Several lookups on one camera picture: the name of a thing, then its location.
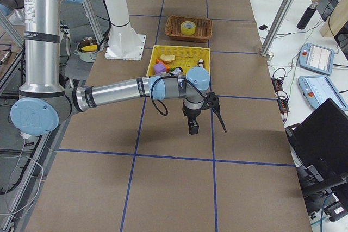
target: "black monitor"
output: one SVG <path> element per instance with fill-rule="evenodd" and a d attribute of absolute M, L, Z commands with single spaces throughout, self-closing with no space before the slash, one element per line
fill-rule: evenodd
<path fill-rule="evenodd" d="M 323 180 L 348 172 L 348 115 L 330 98 L 287 134 L 303 165 L 314 166 Z M 348 184 L 331 190 L 348 210 Z"/>

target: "brown basket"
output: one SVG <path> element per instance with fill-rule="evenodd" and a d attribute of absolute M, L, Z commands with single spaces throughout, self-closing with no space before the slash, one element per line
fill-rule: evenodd
<path fill-rule="evenodd" d="M 196 24 L 196 32 L 193 35 L 181 33 L 181 23 L 191 21 Z M 212 36 L 212 21 L 206 18 L 170 16 L 165 27 L 165 34 L 174 40 L 205 43 Z"/>

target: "yellow tape roll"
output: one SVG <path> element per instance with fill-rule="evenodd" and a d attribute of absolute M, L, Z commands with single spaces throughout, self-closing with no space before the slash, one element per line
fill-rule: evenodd
<path fill-rule="evenodd" d="M 191 21 L 181 23 L 181 33 L 183 35 L 193 35 L 196 32 L 196 24 Z"/>

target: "yellow basket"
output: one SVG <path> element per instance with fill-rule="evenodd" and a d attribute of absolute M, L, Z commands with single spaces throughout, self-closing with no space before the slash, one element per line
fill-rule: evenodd
<path fill-rule="evenodd" d="M 153 46 L 150 63 L 147 69 L 147 76 L 153 76 L 153 66 L 156 64 L 156 59 L 159 59 L 162 54 L 175 55 L 175 61 L 169 64 L 170 67 L 180 66 L 183 69 L 183 74 L 186 74 L 192 67 L 198 66 L 198 61 L 203 59 L 204 68 L 210 74 L 210 48 L 203 47 L 188 47 L 188 46 Z"/>

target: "white table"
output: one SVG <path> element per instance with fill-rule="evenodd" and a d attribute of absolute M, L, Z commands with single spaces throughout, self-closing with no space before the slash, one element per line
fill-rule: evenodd
<path fill-rule="evenodd" d="M 267 25 L 268 29 L 271 27 L 282 1 L 283 0 L 250 0 L 258 27 L 263 24 Z M 315 27 L 318 22 L 321 22 L 321 24 L 314 30 L 310 30 L 307 33 L 288 35 L 286 37 L 274 40 L 270 51 L 274 52 L 275 56 L 271 61 L 268 62 L 271 75 L 274 72 L 274 69 L 272 67 L 274 67 L 275 69 L 282 67 L 289 71 L 291 69 L 292 58 L 296 56 L 296 54 L 300 51 L 301 47 L 306 42 L 319 46 L 325 46 L 337 51 L 337 44 L 333 38 L 324 38 L 321 36 L 319 30 L 324 23 L 322 22 L 321 16 L 317 11 L 309 21 L 305 30 L 299 30 L 296 28 L 296 25 L 303 15 L 305 9 L 311 4 L 311 2 L 311 0 L 294 0 L 278 33 L 286 34 L 294 32 L 305 32 L 306 30 Z M 261 41 L 263 42 L 263 37 L 267 36 L 267 31 L 259 30 L 259 35 L 261 37 Z M 334 63 L 348 65 L 348 61 L 340 49 L 339 53 L 334 57 Z M 279 74 L 276 74 L 275 76 L 279 77 L 282 75 L 283 72 L 280 71 Z M 310 75 L 316 75 L 316 73 L 301 67 L 297 67 L 296 70 L 295 68 L 293 68 L 289 75 L 284 79 L 283 89 L 288 95 L 290 95 L 290 113 L 288 113 L 288 118 L 284 125 L 285 127 L 295 123 L 301 123 L 314 111 L 314 109 L 309 106 L 309 103 L 304 98 L 302 91 L 297 83 L 299 76 Z M 334 67 L 332 74 L 330 75 L 330 79 L 339 91 L 348 89 L 348 69 Z M 342 96 L 345 101 L 348 102 L 348 92 L 343 93 Z M 319 218 L 312 220 L 311 223 L 320 219 L 320 213 L 317 216 L 319 216 Z M 320 231 L 319 223 L 313 225 L 312 229 L 313 232 Z M 348 216 L 345 216 L 344 218 L 336 222 L 330 222 L 328 220 L 323 221 L 323 231 L 325 232 L 339 232 L 346 230 L 348 230 Z"/>

